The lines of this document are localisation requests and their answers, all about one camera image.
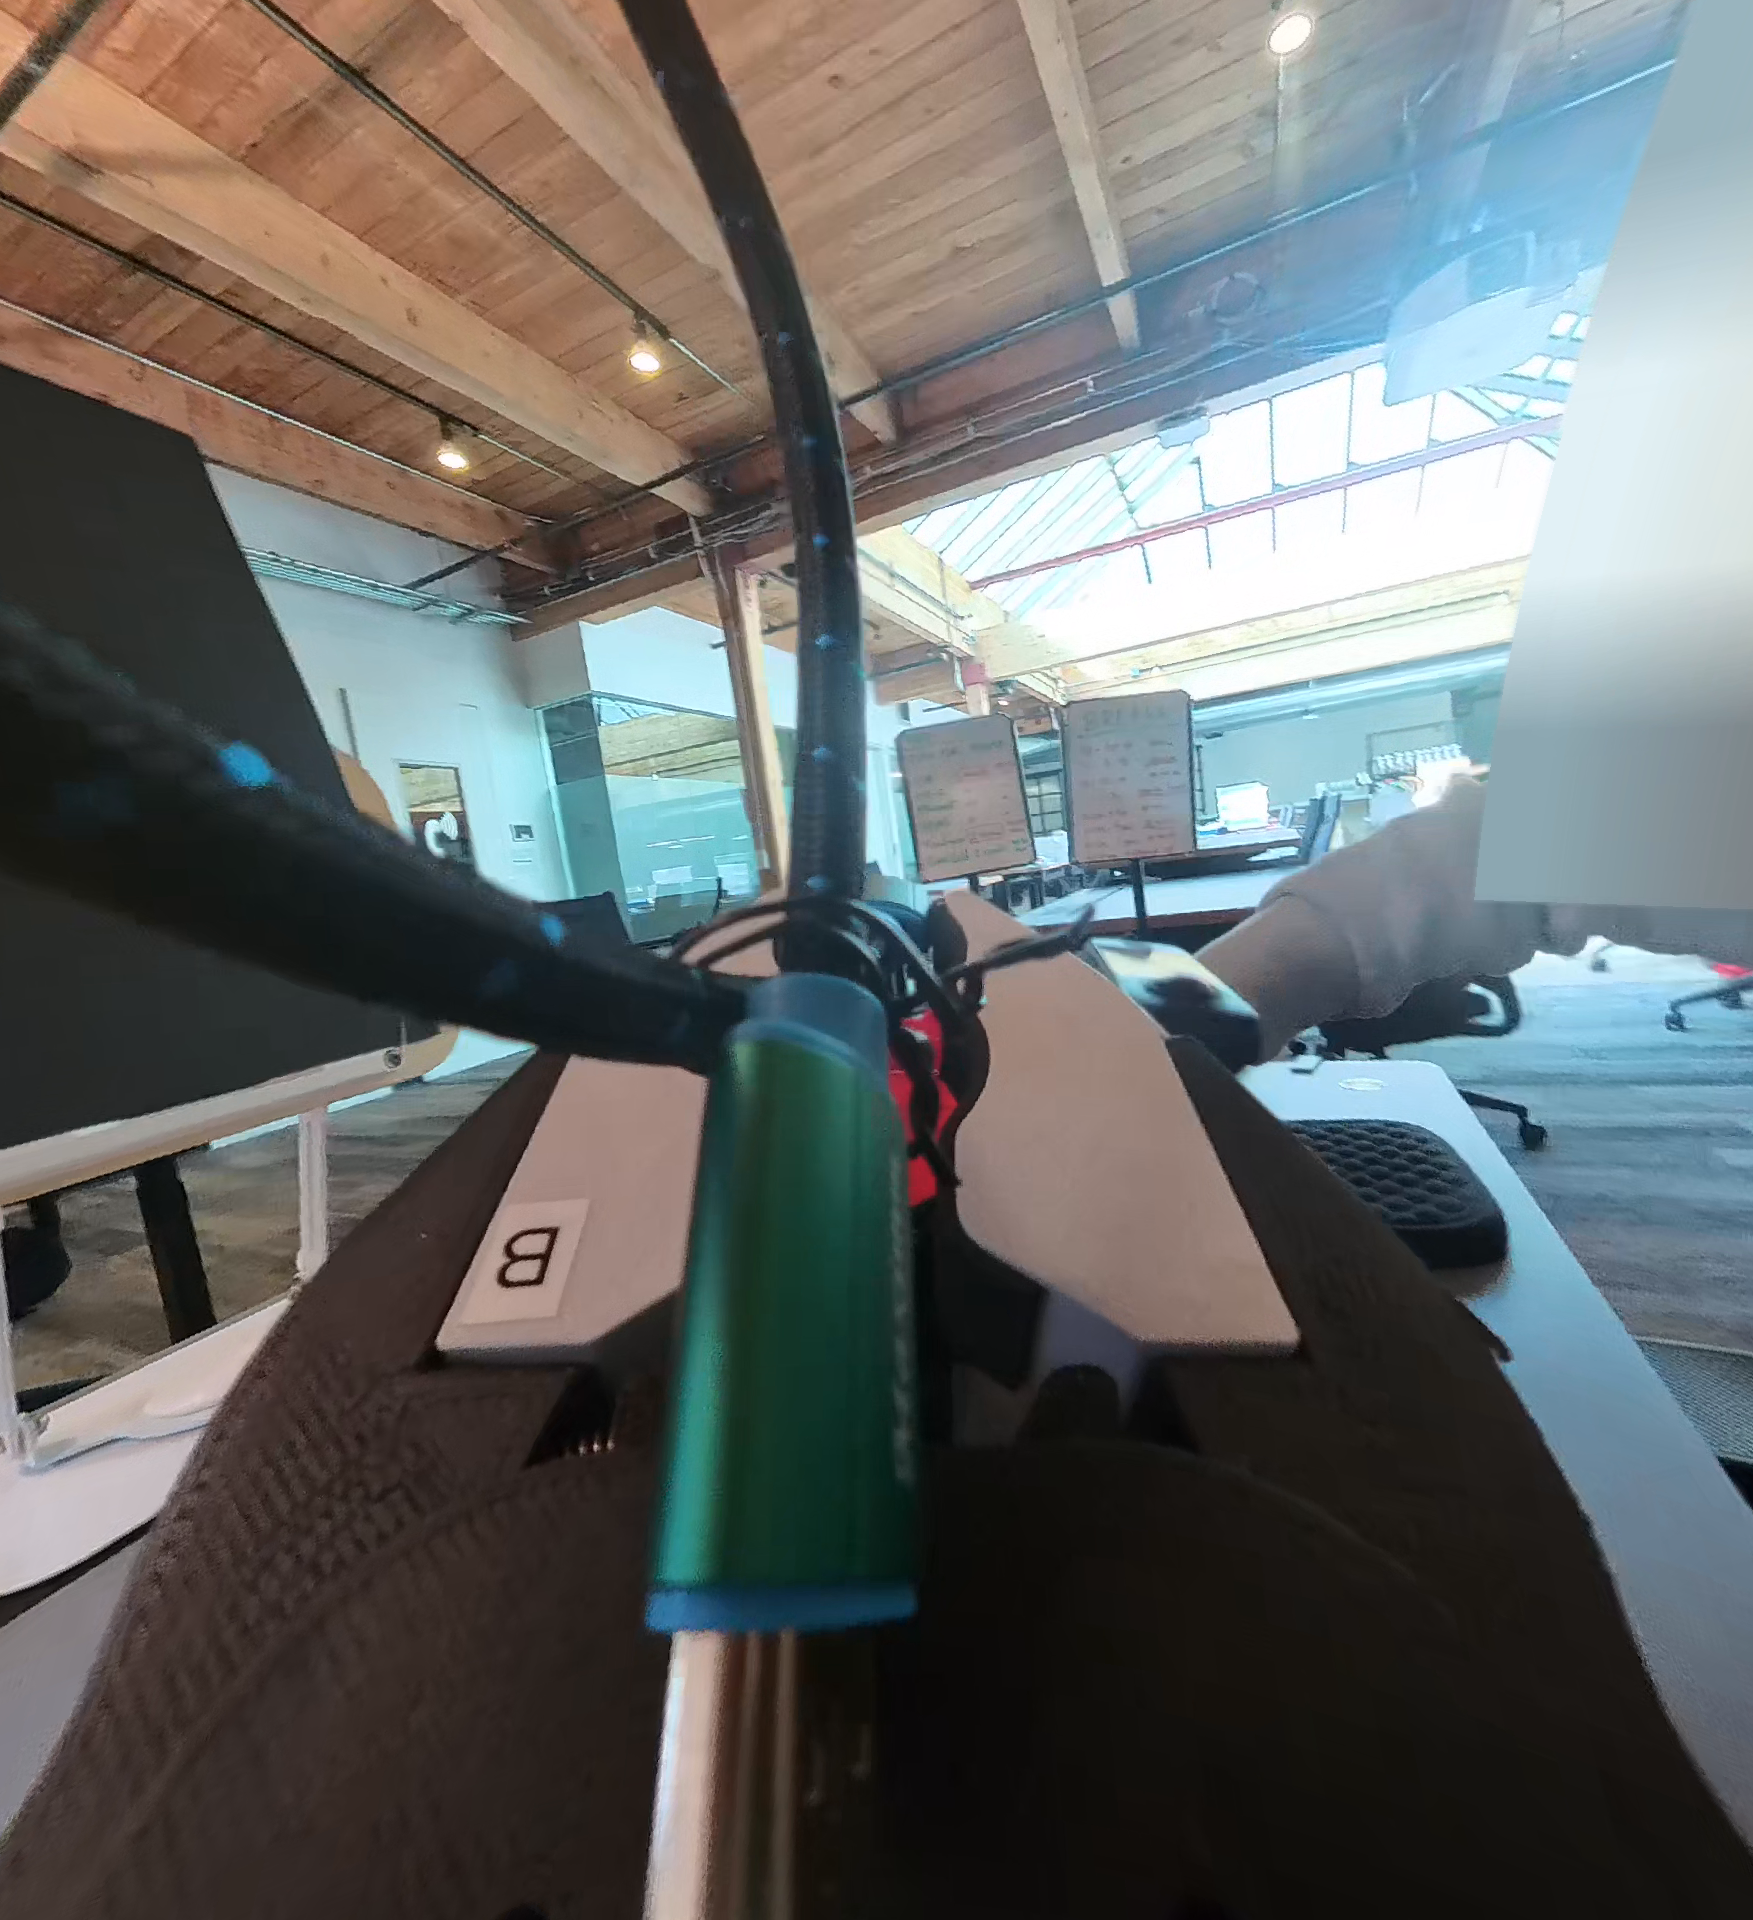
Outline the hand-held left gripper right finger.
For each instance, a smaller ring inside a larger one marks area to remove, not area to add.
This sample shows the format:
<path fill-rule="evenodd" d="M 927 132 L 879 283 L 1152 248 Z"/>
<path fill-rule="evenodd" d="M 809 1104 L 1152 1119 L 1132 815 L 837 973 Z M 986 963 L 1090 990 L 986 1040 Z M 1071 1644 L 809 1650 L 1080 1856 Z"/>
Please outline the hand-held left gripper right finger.
<path fill-rule="evenodd" d="M 1297 1355 L 1297 1317 L 1164 1024 L 986 898 L 943 914 L 986 963 L 975 1040 L 943 1024 L 957 1196 L 935 1227 L 935 1317 L 951 1355 L 986 1377 Z"/>

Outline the black office chair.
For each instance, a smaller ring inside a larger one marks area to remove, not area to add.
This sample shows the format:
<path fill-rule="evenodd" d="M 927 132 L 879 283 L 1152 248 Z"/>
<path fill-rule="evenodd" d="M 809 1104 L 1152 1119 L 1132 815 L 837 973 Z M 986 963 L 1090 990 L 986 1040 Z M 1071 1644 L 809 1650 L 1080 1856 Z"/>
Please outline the black office chair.
<path fill-rule="evenodd" d="M 1507 973 L 1449 973 L 1429 981 L 1389 1017 L 1323 1023 L 1323 1054 L 1366 1054 L 1384 1063 L 1393 1045 L 1414 1040 L 1502 1040 L 1525 1023 L 1521 990 Z"/>

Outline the black board with wooden frame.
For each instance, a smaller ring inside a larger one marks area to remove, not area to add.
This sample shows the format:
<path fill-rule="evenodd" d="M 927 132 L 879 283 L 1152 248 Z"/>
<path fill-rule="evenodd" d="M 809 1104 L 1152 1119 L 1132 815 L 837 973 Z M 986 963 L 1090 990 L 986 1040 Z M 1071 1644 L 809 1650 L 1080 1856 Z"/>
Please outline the black board with wooden frame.
<path fill-rule="evenodd" d="M 289 643 L 196 449 L 159 423 L 0 364 L 0 1152 L 249 1094 L 311 1067 L 396 1067 L 436 1023 L 331 994 L 64 893 L 128 835 L 166 836 L 182 893 L 228 898 L 190 805 L 50 715 L 22 631 L 350 800 Z"/>

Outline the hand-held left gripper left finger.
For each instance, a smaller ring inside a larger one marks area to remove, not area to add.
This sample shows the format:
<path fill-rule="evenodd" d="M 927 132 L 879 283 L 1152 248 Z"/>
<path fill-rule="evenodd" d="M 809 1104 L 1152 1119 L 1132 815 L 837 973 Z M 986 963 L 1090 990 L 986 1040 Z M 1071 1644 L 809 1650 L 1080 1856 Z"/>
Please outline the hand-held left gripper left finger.
<path fill-rule="evenodd" d="M 453 1365 L 645 1365 L 669 1339 L 714 1083 L 569 1054 L 433 1334 Z"/>

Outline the black wrist rest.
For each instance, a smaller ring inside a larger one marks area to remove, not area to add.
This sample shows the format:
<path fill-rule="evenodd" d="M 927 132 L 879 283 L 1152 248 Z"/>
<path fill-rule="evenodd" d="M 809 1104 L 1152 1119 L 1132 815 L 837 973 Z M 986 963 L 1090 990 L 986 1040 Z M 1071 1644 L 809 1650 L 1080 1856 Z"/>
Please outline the black wrist rest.
<path fill-rule="evenodd" d="M 1290 1135 L 1429 1266 L 1488 1270 L 1507 1257 L 1507 1224 L 1488 1183 L 1429 1125 L 1389 1119 L 1290 1123 Z"/>

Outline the white board stand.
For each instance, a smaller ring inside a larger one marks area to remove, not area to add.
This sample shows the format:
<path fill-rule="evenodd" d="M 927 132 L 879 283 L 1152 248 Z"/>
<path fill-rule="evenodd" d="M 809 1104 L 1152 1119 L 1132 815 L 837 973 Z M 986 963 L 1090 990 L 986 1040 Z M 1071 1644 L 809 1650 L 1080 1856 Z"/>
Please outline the white board stand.
<path fill-rule="evenodd" d="M 304 1067 L 260 1087 L 220 1094 L 190 1109 L 91 1123 L 63 1138 L 0 1149 L 0 1224 L 9 1206 L 121 1174 L 133 1163 L 241 1138 L 260 1123 L 302 1123 L 302 1257 L 311 1282 L 323 1257 L 323 1110 L 344 1095 L 387 1087 L 387 1067 L 408 1054 L 369 1051 Z M 287 1301 L 194 1331 L 163 1355 L 109 1377 L 47 1414 L 22 1409 L 6 1247 L 0 1247 L 0 1595 L 26 1595 L 80 1570 L 166 1502 L 196 1433 L 232 1392 Z"/>

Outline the person's right forearm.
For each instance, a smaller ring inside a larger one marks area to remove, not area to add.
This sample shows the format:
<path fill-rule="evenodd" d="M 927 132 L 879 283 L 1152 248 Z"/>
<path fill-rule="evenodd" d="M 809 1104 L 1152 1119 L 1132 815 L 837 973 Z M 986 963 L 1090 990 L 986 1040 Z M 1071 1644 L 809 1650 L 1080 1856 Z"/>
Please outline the person's right forearm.
<path fill-rule="evenodd" d="M 1260 1023 L 1255 1063 L 1323 1023 L 1393 1017 L 1416 986 L 1584 950 L 1575 908 L 1478 898 L 1482 800 L 1482 782 L 1449 782 L 1432 805 L 1279 881 L 1205 950 L 1205 972 Z"/>

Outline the whiteboard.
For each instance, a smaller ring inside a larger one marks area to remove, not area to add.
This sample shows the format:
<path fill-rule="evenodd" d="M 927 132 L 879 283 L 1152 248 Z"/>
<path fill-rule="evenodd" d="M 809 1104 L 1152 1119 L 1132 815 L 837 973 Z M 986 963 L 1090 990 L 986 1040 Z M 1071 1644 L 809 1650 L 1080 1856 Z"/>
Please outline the whiteboard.
<path fill-rule="evenodd" d="M 910 726 L 901 730 L 897 756 L 927 885 L 1038 861 L 1013 715 Z"/>
<path fill-rule="evenodd" d="M 1060 705 L 1065 836 L 1080 867 L 1198 849 L 1196 721 L 1180 684 Z"/>

